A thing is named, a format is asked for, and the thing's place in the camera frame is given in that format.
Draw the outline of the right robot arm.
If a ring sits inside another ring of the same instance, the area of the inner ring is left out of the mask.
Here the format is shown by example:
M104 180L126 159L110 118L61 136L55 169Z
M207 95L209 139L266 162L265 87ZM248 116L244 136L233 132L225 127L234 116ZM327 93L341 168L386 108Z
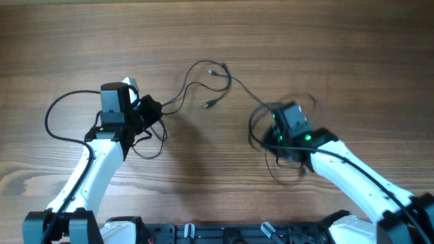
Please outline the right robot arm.
M328 129L313 129L301 107L270 108L274 123L261 146L329 180L367 215L338 211L319 224L322 243L432 243L433 195L417 197L382 177Z

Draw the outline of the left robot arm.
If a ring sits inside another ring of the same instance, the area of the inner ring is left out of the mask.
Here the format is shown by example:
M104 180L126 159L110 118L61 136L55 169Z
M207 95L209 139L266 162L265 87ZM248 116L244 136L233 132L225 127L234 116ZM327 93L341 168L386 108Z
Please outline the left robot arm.
M58 196L44 211L24 219L25 243L151 243L153 236L140 217L111 218L104 226L97 212L114 173L136 143L135 137L161 117L162 105L150 95L140 97L133 78L102 85L102 110L86 133L83 154Z

